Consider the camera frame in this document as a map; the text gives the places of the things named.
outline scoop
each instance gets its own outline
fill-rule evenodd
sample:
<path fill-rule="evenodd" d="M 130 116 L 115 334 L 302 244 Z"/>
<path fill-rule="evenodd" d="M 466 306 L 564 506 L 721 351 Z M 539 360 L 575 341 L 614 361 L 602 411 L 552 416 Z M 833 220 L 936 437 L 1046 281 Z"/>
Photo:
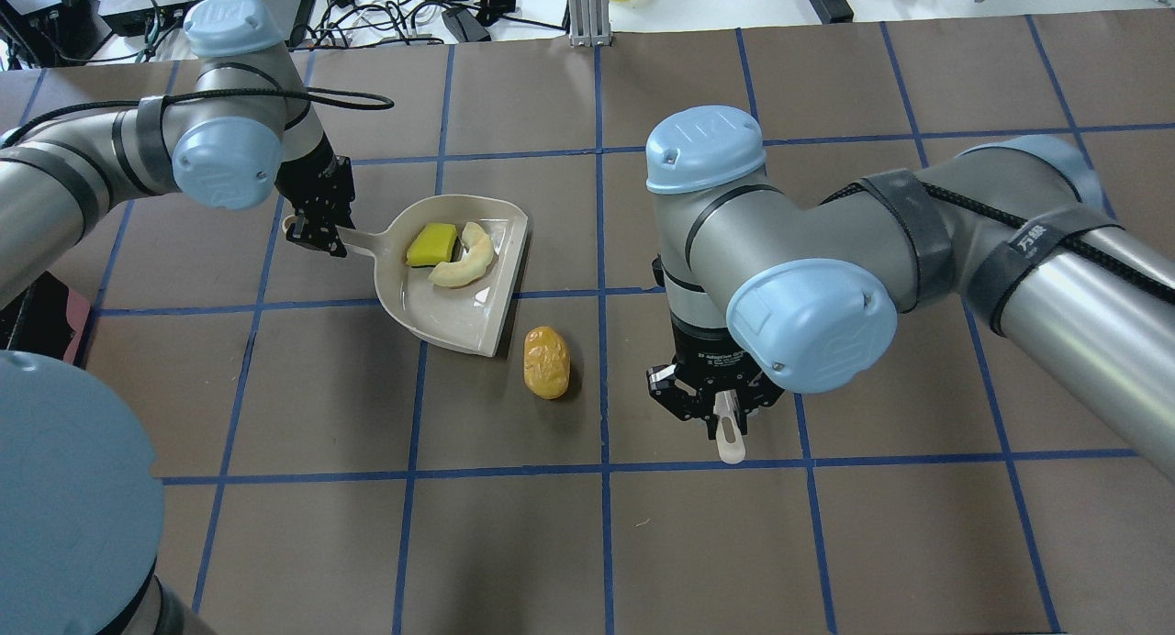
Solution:
<path fill-rule="evenodd" d="M 282 229 L 294 216 L 286 218 Z M 430 268 L 409 268 L 404 253 L 428 222 L 477 222 L 494 242 L 485 276 L 461 288 L 429 282 Z M 375 260 L 375 292 L 385 312 L 432 346 L 492 357 L 513 296 L 530 219 L 509 201 L 470 194 L 429 196 L 377 234 L 338 227 L 344 246 Z"/>

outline light blue cap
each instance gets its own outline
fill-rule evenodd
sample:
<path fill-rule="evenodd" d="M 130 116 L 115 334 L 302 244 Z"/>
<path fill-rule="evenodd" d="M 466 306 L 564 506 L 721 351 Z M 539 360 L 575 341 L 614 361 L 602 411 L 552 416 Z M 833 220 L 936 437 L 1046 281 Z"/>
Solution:
<path fill-rule="evenodd" d="M 691 107 L 653 128 L 645 143 L 646 187 L 653 194 L 696 192 L 751 174 L 763 166 L 763 129 L 734 107 Z"/>
<path fill-rule="evenodd" d="M 873 273 L 835 259 L 800 259 L 746 281 L 726 307 L 731 336 L 779 387 L 839 388 L 885 354 L 898 309 Z"/>
<path fill-rule="evenodd" d="M 286 40 L 261 0 L 204 0 L 183 20 L 196 56 L 229 56 L 276 46 Z"/>
<path fill-rule="evenodd" d="M 964 151 L 966 155 L 982 148 L 1010 148 L 1034 155 L 1058 171 L 1073 186 L 1077 200 L 1090 208 L 1103 212 L 1106 193 L 1102 190 L 1097 172 L 1089 168 L 1081 152 L 1053 135 L 1023 135 L 1007 141 L 983 143 Z"/>
<path fill-rule="evenodd" d="M 201 121 L 183 133 L 172 153 L 172 174 L 184 194 L 234 210 L 264 201 L 281 163 L 281 140 L 246 116 Z"/>
<path fill-rule="evenodd" d="M 0 350 L 0 633 L 92 635 L 147 580 L 163 487 L 127 405 L 59 360 Z"/>

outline yellow sponge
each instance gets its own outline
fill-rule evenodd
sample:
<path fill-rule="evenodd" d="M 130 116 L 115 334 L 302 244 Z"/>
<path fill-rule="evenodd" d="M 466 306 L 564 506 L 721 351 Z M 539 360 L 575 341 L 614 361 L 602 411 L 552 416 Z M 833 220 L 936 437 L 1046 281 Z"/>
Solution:
<path fill-rule="evenodd" d="M 457 243 L 457 225 L 429 222 L 408 248 L 408 265 L 414 268 L 436 266 L 452 259 Z"/>

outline robotic arm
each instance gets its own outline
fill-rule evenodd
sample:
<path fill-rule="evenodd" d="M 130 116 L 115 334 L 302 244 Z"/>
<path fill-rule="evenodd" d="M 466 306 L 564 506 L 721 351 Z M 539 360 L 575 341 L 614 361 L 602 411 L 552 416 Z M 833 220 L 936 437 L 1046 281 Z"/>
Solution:
<path fill-rule="evenodd" d="M 761 142 L 746 113 L 700 107 L 646 146 L 676 345 L 649 390 L 704 420 L 724 461 L 743 459 L 757 407 L 847 383 L 899 312 L 955 292 L 1175 480 L 1175 263 L 1104 216 L 1074 148 L 980 146 L 801 210 L 767 179 Z"/>
<path fill-rule="evenodd" d="M 184 22 L 202 58 L 196 92 L 306 92 L 258 0 L 207 0 Z M 335 155 L 309 101 L 224 95 L 35 126 L 0 149 L 0 302 L 8 302 L 114 206 L 182 189 L 208 206 L 247 208 L 278 192 L 290 241 L 347 254 L 354 228 L 350 160 Z"/>

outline food item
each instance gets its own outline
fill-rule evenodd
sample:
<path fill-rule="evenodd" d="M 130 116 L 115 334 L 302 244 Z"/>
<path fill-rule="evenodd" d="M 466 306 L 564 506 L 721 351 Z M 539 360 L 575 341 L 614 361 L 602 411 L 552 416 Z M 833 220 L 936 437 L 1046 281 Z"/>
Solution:
<path fill-rule="evenodd" d="M 526 388 L 543 399 L 558 399 L 571 382 L 568 342 L 548 326 L 526 333 L 523 346 L 522 377 Z"/>
<path fill-rule="evenodd" d="M 429 222 L 408 247 L 408 265 L 419 268 L 448 261 L 452 259 L 455 245 L 457 245 L 457 225 Z"/>
<path fill-rule="evenodd" d="M 442 261 L 432 268 L 429 281 L 446 288 L 457 288 L 479 279 L 494 261 L 494 241 L 477 222 L 466 222 L 461 233 L 465 255 L 459 261 Z"/>

